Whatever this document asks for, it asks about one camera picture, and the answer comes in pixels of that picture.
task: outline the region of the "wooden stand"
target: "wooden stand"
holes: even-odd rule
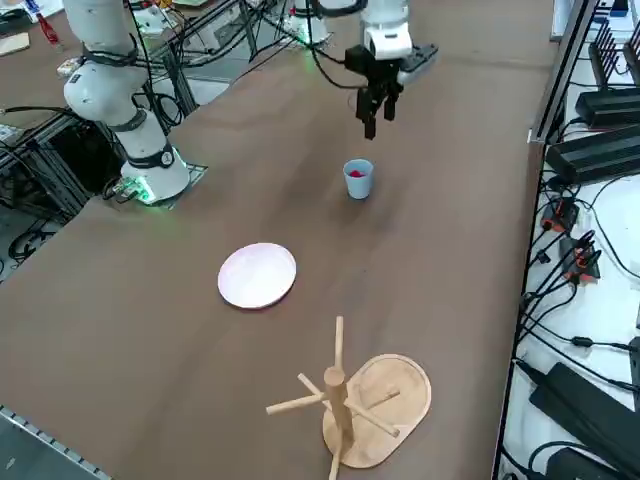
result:
[[[312,395],[267,407],[267,414],[322,402],[322,431],[333,454],[330,480],[340,463],[370,468],[382,463],[422,421],[431,405],[431,384],[422,368],[401,355],[369,360],[347,381],[342,364],[344,320],[336,319],[335,362],[324,372],[322,392],[304,374],[298,379]]]

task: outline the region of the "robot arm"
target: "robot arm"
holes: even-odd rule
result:
[[[428,70],[438,48],[414,45],[409,33],[409,0],[304,1],[313,6],[314,13],[327,17],[360,12],[362,40],[345,52],[344,66],[367,79],[367,86],[358,89],[356,117],[371,140],[376,136],[380,107],[384,105],[386,120],[394,120],[404,86]]]
[[[358,91],[356,116],[364,123],[366,138],[374,138],[378,109],[384,104],[385,119],[393,120],[404,85],[426,71],[437,48],[413,45],[408,0],[294,2],[296,17],[303,25],[312,25],[314,42],[328,36],[319,14],[360,12],[362,43],[346,51],[344,66],[367,78],[367,87]],[[67,103],[81,117],[104,123],[120,140],[127,154],[121,174],[129,192],[137,193],[145,204],[178,195],[189,185],[189,170],[154,113],[132,100],[148,80],[148,72],[137,63],[138,48],[122,0],[63,0],[63,4],[85,54],[84,64],[64,87]]]

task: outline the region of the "white plate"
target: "white plate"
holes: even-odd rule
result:
[[[235,251],[220,268],[218,290],[239,308],[265,308],[278,302],[296,278],[296,261],[275,243],[254,243]]]

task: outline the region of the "blue cup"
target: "blue cup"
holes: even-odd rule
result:
[[[369,196],[373,186],[373,164],[369,160],[364,158],[350,160],[344,164],[343,173],[351,198],[364,200]]]

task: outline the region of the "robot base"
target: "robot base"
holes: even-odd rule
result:
[[[125,163],[120,173],[123,179],[129,179],[135,184],[130,187],[128,194],[137,192],[138,201],[152,205],[183,192],[189,186],[189,169],[175,148],[173,154],[175,161],[169,168],[141,169]]]

